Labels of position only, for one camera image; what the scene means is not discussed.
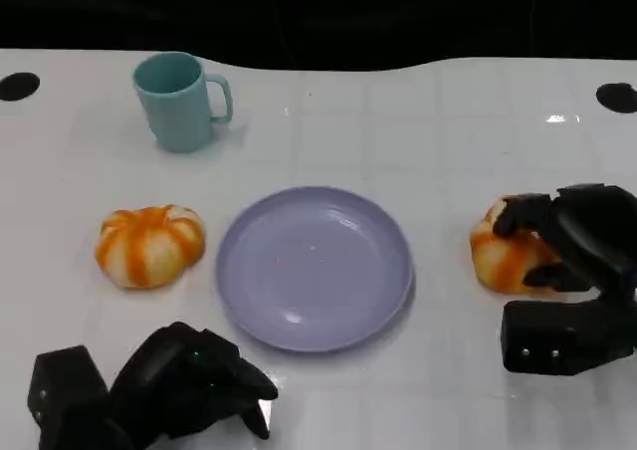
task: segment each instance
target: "teal mug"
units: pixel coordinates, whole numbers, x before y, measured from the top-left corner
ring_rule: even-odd
[[[201,63],[183,52],[153,55],[132,74],[137,95],[157,144],[168,151],[189,152],[213,137],[212,125],[232,118],[232,94],[221,75],[204,73]],[[221,86],[226,114],[213,116],[206,82]]]

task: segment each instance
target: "small pumpkin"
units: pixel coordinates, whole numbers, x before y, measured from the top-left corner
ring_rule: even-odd
[[[102,224],[96,260],[122,288],[155,288],[195,264],[205,240],[203,222],[189,208],[169,204],[118,210]]]
[[[471,231],[476,276],[486,287],[502,294],[549,292],[550,288],[531,288],[524,284],[528,271],[558,261],[535,232],[523,229],[510,238],[501,238],[493,232],[498,216],[507,207],[505,199],[499,199]]]

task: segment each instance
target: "orange striped pumpkin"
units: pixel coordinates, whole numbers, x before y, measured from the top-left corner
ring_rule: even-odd
[[[203,223],[191,209],[169,204],[119,210],[102,224],[96,260],[122,288],[154,288],[196,263],[205,239]]]
[[[471,231],[471,254],[480,282],[502,294],[537,294],[548,288],[530,288],[523,284],[529,270],[557,261],[544,242],[531,231],[520,230],[511,238],[493,233],[494,223],[507,206],[505,198],[494,204]]]

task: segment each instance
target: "plate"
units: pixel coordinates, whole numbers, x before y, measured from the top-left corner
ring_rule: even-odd
[[[378,205],[336,188],[292,188],[244,211],[224,236],[216,285],[254,338],[288,350],[343,348],[382,329],[414,279],[409,246]]]

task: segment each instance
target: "tabletop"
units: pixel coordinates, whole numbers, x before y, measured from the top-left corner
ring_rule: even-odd
[[[157,449],[597,449],[634,447],[637,361],[574,377],[511,374],[505,299],[473,274],[469,230],[503,194],[577,182],[637,191],[637,117],[603,108],[602,84],[637,63],[460,59],[378,73],[224,74],[235,119],[189,155],[154,144],[131,86],[147,52],[0,51],[0,77],[33,72],[0,103],[0,436],[37,448],[26,395],[36,354],[84,344],[111,384],[155,329],[182,320],[237,343],[277,383],[272,438],[235,419]],[[213,107],[222,103],[210,88]],[[233,217],[302,184],[367,196],[399,223],[414,299],[390,329],[326,355],[268,348],[234,328],[213,284]],[[167,203],[204,219],[207,251],[173,286],[116,289],[95,263],[112,210]]]

